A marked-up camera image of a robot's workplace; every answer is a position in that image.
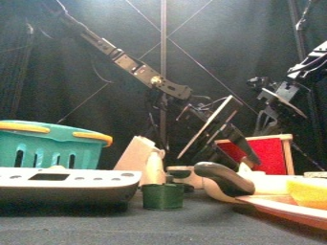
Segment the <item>plastic laundry basket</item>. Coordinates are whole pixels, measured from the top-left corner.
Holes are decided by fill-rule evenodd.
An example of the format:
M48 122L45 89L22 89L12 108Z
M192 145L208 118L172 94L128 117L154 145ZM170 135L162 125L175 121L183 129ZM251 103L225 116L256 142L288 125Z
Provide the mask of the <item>plastic laundry basket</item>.
M96 169L105 134L58 124L0 121L0 167Z

